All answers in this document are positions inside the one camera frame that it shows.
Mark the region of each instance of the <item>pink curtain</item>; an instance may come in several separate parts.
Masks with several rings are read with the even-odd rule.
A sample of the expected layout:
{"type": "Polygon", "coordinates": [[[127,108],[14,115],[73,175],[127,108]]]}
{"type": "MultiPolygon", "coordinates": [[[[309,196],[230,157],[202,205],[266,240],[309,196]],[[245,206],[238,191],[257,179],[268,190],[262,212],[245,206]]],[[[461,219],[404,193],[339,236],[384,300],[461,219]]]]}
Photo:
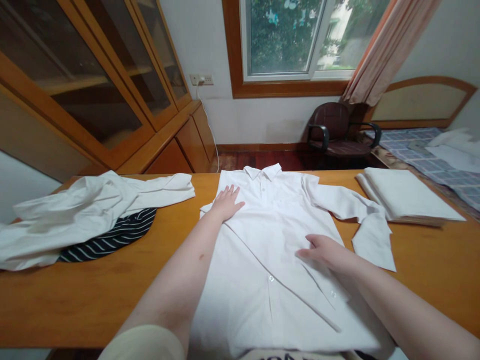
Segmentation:
{"type": "Polygon", "coordinates": [[[441,0],[391,0],[343,94],[375,106],[407,59],[441,0]]]}

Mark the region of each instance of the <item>cabinet drawer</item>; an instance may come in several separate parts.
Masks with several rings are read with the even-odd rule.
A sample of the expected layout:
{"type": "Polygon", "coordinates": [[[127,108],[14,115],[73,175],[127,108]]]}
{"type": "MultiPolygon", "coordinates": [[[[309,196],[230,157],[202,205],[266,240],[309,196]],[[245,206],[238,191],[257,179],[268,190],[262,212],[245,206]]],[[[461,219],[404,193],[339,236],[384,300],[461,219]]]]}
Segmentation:
{"type": "Polygon", "coordinates": [[[172,139],[170,143],[163,149],[158,157],[151,163],[145,174],[191,174],[187,159],[185,159],[182,150],[176,139],[172,139]]]}
{"type": "Polygon", "coordinates": [[[185,123],[175,138],[195,173],[210,172],[210,161],[193,118],[185,123]]]}
{"type": "Polygon", "coordinates": [[[204,106],[201,105],[195,112],[192,114],[193,120],[195,120],[196,128],[200,134],[203,147],[205,148],[206,156],[211,162],[215,156],[215,142],[212,131],[210,130],[209,121],[207,114],[205,113],[204,106]]]}

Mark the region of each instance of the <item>shirt collar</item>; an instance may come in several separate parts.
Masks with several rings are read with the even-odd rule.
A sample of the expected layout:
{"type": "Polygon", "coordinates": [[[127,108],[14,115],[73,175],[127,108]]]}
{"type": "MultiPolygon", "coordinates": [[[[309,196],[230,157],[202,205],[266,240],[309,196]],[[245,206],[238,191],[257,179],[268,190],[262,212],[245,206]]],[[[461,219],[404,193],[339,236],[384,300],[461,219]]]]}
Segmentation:
{"type": "Polygon", "coordinates": [[[243,170],[245,170],[252,180],[254,180],[260,173],[264,173],[265,176],[272,181],[274,177],[282,171],[282,167],[279,163],[276,163],[275,165],[264,167],[262,170],[250,166],[245,166],[243,170]]]}

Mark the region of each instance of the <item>power cord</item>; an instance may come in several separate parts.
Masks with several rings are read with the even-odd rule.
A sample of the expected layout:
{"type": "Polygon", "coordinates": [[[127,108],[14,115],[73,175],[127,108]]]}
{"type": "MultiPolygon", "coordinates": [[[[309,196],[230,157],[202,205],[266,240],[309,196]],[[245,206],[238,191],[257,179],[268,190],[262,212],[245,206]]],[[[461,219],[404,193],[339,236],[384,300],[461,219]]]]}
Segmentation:
{"type": "Polygon", "coordinates": [[[199,94],[199,85],[200,85],[200,83],[204,83],[204,82],[205,82],[205,78],[203,76],[201,76],[199,81],[196,83],[195,94],[196,94],[196,98],[201,101],[201,105],[203,106],[203,111],[205,112],[205,115],[206,115],[206,123],[208,124],[208,127],[210,128],[211,137],[213,138],[213,143],[215,144],[216,162],[217,162],[217,165],[218,165],[218,168],[216,169],[216,172],[218,173],[220,171],[219,149],[217,148],[217,142],[215,141],[214,132],[212,131],[212,127],[210,126],[209,115],[207,114],[207,110],[205,110],[204,103],[203,103],[202,98],[200,97],[200,94],[199,94]]]}

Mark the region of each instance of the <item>hand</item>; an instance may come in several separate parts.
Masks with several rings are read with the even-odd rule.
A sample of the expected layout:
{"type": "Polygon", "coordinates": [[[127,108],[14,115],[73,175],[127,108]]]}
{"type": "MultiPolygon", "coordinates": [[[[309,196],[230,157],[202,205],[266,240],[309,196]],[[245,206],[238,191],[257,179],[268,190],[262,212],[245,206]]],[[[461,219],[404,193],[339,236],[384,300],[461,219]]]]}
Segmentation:
{"type": "Polygon", "coordinates": [[[237,187],[234,191],[234,186],[227,186],[225,190],[220,191],[216,199],[213,201],[213,205],[209,213],[219,216],[222,222],[230,219],[238,210],[240,210],[245,202],[239,202],[235,204],[235,199],[239,194],[240,188],[237,187]]]}
{"type": "Polygon", "coordinates": [[[310,234],[305,238],[310,242],[310,249],[300,249],[296,254],[304,259],[321,262],[338,273],[349,274],[362,261],[358,255],[328,236],[310,234]]]}

